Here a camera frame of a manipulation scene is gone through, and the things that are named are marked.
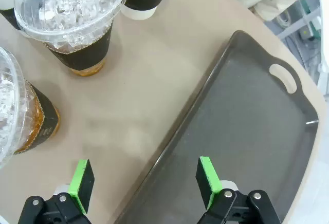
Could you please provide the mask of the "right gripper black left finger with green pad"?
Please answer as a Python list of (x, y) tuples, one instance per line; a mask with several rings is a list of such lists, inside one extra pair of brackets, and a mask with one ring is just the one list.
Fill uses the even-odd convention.
[(86, 214), (95, 177), (88, 159), (80, 160), (67, 189), (48, 200), (26, 199), (18, 223), (90, 223)]

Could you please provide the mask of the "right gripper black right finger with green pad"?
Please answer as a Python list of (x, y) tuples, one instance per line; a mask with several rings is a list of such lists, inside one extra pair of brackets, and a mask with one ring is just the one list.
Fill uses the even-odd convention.
[(195, 178), (206, 209), (198, 223), (281, 223), (265, 191), (242, 194), (219, 179), (209, 157), (198, 158)]

